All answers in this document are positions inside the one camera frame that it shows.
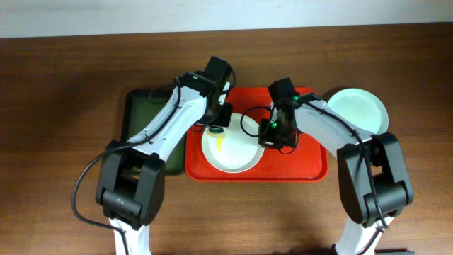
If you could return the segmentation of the green and yellow sponge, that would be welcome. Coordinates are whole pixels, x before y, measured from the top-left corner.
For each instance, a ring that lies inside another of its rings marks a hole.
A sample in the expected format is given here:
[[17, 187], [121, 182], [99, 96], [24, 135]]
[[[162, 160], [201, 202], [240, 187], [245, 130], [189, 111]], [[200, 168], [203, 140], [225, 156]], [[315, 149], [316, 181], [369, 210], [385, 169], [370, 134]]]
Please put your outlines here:
[[223, 127], [209, 127], [207, 133], [216, 138], [223, 138], [226, 135]]

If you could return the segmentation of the white plate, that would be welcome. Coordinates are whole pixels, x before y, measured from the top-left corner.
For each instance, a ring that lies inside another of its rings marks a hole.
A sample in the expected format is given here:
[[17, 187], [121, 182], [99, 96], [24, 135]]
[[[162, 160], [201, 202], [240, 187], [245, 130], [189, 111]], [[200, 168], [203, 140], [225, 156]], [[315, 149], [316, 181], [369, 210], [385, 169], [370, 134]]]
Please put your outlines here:
[[258, 144], [257, 137], [247, 135], [258, 132], [257, 122], [240, 113], [234, 113], [223, 138], [202, 135], [202, 153], [216, 169], [228, 174], [238, 174], [254, 167], [262, 158], [265, 149]]

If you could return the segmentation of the pale green plate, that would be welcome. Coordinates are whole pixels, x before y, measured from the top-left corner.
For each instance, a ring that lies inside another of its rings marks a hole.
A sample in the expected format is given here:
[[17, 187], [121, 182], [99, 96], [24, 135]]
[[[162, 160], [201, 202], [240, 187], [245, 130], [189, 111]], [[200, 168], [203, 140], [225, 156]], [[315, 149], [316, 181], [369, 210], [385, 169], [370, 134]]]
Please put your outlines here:
[[363, 89], [342, 89], [328, 100], [328, 106], [344, 119], [376, 135], [389, 127], [386, 107], [373, 93]]

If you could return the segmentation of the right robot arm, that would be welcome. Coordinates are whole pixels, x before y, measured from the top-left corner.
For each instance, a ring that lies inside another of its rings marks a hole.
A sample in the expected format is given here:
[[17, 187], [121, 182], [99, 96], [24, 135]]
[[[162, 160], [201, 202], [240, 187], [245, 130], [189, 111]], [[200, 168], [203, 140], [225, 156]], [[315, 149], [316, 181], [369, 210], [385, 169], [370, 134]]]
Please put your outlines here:
[[271, 98], [258, 141], [267, 148], [297, 147], [314, 138], [337, 160], [340, 200], [348, 216], [335, 254], [375, 254], [383, 233], [413, 202], [414, 193], [395, 135], [375, 135], [344, 119], [314, 93]]

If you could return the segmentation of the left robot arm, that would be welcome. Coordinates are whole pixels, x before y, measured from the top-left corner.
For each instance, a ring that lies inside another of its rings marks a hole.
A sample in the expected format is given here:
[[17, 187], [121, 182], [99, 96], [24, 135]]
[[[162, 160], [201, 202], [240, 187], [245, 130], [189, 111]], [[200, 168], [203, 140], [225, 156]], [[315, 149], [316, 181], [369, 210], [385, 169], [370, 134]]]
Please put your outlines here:
[[214, 125], [236, 84], [232, 68], [186, 72], [164, 107], [126, 142], [113, 140], [97, 159], [95, 200], [114, 231], [116, 254], [150, 254], [149, 226], [164, 200], [165, 163], [194, 124]]

